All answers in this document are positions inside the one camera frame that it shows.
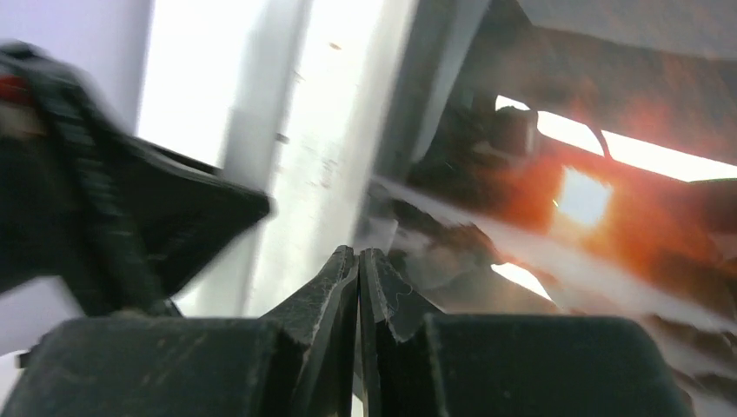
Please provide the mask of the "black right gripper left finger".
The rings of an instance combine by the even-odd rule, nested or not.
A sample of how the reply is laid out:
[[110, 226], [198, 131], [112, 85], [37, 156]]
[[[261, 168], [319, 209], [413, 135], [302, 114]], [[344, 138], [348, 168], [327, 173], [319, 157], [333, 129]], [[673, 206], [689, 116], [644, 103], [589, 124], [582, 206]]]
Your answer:
[[357, 266], [338, 247], [257, 319], [85, 318], [30, 352], [5, 416], [348, 416]]

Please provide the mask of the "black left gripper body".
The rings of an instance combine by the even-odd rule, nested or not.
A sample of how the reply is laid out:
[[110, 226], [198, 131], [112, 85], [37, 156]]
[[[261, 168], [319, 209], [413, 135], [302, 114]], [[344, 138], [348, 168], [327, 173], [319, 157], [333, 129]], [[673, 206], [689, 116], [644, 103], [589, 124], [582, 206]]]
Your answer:
[[172, 296], [270, 211], [214, 167], [129, 135], [77, 73], [1, 48], [1, 289], [59, 277], [90, 316], [176, 316]]

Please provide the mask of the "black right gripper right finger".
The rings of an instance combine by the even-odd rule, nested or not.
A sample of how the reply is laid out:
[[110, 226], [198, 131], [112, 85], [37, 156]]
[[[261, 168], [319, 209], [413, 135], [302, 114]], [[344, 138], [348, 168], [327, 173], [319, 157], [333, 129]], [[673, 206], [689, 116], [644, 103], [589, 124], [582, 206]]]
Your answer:
[[444, 314], [359, 260], [367, 416], [689, 416], [658, 348], [607, 316]]

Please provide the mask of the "sunset landscape photo print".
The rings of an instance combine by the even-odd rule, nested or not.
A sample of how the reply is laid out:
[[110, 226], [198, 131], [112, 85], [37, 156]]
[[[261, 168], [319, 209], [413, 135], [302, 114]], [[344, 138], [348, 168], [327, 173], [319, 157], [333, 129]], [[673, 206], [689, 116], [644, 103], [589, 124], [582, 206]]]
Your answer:
[[735, 414], [735, 2], [420, 1], [368, 198], [441, 309], [626, 316]]

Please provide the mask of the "white picture frame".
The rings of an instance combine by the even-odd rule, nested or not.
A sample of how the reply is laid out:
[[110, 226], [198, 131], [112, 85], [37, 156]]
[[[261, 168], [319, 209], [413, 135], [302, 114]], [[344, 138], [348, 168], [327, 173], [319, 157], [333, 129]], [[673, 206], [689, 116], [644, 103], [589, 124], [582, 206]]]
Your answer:
[[428, 149], [485, 1], [314, 1], [289, 97], [266, 122], [246, 100], [231, 124], [228, 177], [259, 185], [272, 215], [183, 291], [192, 315], [258, 316], [352, 242], [384, 142]]

